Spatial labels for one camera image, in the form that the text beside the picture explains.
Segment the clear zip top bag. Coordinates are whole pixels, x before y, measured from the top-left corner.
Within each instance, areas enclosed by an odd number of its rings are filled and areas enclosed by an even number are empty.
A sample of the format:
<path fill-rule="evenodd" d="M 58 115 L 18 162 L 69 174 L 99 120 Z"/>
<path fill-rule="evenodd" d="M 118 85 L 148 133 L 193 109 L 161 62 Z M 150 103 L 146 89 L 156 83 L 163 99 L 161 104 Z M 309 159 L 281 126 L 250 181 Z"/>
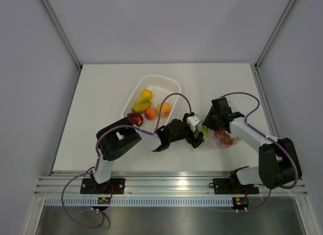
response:
<path fill-rule="evenodd" d="M 203 133 L 203 139 L 208 147 L 227 149 L 241 141 L 241 138 L 234 134 L 228 133 L 223 128 L 214 131 L 204 125 L 201 125 L 199 130 Z"/>

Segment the fake orange fruit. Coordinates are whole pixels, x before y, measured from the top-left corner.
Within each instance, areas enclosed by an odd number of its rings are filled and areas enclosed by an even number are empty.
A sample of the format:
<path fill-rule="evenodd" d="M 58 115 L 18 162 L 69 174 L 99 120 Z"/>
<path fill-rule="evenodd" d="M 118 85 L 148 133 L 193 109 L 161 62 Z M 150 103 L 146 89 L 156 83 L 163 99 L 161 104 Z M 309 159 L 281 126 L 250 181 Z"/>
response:
<path fill-rule="evenodd" d="M 163 105 L 161 103 L 157 106 L 157 113 L 161 117 L 168 117 L 172 111 L 172 106 L 168 102 L 164 102 Z"/>

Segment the fake peach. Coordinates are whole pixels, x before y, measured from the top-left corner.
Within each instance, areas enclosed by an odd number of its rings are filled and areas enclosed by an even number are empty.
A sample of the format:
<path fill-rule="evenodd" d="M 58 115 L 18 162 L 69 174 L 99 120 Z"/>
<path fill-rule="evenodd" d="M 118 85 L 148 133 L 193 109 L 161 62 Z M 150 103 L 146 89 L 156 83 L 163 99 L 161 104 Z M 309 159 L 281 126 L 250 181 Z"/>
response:
<path fill-rule="evenodd" d="M 148 120 L 155 120 L 158 117 L 156 108 L 150 107 L 144 112 L 145 118 Z"/>

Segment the fake dark red apple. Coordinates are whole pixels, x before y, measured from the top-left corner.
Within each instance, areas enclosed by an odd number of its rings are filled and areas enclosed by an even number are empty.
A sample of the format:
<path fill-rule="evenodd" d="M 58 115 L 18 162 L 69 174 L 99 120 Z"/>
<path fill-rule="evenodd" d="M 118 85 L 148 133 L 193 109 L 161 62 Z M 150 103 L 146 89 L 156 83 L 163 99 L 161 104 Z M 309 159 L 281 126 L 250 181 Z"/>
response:
<path fill-rule="evenodd" d="M 144 122 L 142 115 L 139 114 L 139 113 L 135 113 L 135 112 L 129 113 L 127 115 L 127 117 L 131 120 L 131 122 L 134 125 L 136 125 L 138 127 L 140 127 L 143 124 L 143 122 Z"/>

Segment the fake mango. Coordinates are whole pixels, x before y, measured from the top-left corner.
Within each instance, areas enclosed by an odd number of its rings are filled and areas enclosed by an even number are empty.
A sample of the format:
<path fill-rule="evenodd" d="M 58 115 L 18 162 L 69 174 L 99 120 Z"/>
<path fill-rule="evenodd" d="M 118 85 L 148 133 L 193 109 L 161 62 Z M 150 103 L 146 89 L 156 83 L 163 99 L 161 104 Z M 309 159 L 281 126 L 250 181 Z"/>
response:
<path fill-rule="evenodd" d="M 135 113 L 142 114 L 150 107 L 151 107 L 151 101 L 150 100 L 140 100 L 134 105 L 132 110 Z"/>

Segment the fake yellow pear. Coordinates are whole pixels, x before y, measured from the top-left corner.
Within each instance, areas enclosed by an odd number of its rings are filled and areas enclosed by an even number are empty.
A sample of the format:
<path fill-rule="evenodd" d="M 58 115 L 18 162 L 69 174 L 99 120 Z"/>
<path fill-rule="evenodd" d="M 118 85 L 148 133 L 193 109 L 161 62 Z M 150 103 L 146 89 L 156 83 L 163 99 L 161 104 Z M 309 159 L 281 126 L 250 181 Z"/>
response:
<path fill-rule="evenodd" d="M 141 100 L 148 100 L 150 101 L 153 98 L 153 93 L 148 90 L 148 89 L 144 89 L 141 93 Z"/>

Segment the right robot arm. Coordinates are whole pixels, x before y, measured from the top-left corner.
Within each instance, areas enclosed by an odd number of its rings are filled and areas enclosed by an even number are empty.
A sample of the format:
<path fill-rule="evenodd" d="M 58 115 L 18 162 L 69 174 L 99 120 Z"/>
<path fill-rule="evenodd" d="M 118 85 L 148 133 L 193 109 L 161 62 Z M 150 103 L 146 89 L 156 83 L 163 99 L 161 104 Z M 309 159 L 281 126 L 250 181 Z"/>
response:
<path fill-rule="evenodd" d="M 292 140 L 266 135 L 242 113 L 233 112 L 226 97 L 212 100 L 202 124 L 211 131 L 208 137 L 219 145 L 229 147 L 239 138 L 258 153 L 257 166 L 231 171 L 229 187 L 233 192 L 240 193 L 251 184 L 263 184 L 270 190 L 292 189 L 297 185 L 302 170 Z"/>

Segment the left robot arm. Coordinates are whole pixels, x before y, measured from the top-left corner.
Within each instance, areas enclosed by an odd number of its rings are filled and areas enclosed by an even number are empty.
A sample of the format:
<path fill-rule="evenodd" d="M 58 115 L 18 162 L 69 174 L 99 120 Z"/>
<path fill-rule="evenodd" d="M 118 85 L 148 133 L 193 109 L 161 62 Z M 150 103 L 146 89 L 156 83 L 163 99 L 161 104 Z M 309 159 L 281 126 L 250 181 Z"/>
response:
<path fill-rule="evenodd" d="M 187 113 L 183 120 L 173 119 L 153 133 L 134 125 L 128 117 L 101 129 L 96 134 L 95 150 L 98 157 L 91 187 L 99 194 L 105 193 L 109 188 L 113 162 L 138 143 L 153 152 L 162 152 L 170 144 L 181 140 L 193 148 L 199 147 L 204 142 L 201 125 L 202 120 L 197 114 Z"/>

